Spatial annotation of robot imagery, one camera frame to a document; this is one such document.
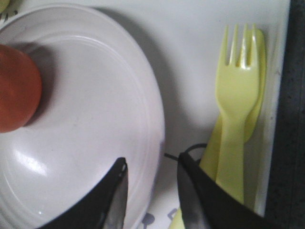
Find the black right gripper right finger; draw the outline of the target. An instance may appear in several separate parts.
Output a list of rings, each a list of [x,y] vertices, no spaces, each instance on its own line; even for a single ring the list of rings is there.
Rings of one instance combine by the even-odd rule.
[[[274,156],[262,217],[222,190],[188,153],[178,159],[178,189],[187,229],[303,229],[305,158]]]

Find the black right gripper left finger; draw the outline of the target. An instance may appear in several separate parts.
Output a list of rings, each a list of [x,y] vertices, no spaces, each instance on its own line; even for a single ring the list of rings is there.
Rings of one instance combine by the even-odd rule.
[[[122,229],[128,196],[128,166],[116,159],[103,179],[80,201],[43,229]]]

